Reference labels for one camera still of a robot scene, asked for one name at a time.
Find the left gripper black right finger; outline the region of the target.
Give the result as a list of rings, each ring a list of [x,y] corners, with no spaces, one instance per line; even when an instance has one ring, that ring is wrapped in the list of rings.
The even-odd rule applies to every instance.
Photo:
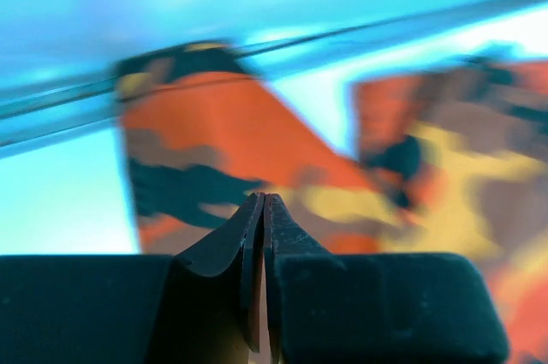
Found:
[[[479,270],[451,253],[332,254],[265,198],[275,363],[502,363],[509,342]]]

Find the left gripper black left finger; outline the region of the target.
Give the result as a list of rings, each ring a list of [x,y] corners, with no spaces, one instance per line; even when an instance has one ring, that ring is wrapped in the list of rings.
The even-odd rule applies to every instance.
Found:
[[[259,347],[263,194],[178,255],[1,259],[4,363],[244,363]]]

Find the orange camouflage trousers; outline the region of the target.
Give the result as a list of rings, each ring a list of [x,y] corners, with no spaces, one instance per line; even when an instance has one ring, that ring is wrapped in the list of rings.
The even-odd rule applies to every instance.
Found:
[[[547,360],[547,61],[475,57],[348,84],[328,146],[227,45],[130,57],[116,95],[140,244],[197,242],[254,191],[336,254],[450,251],[485,274],[513,363]]]

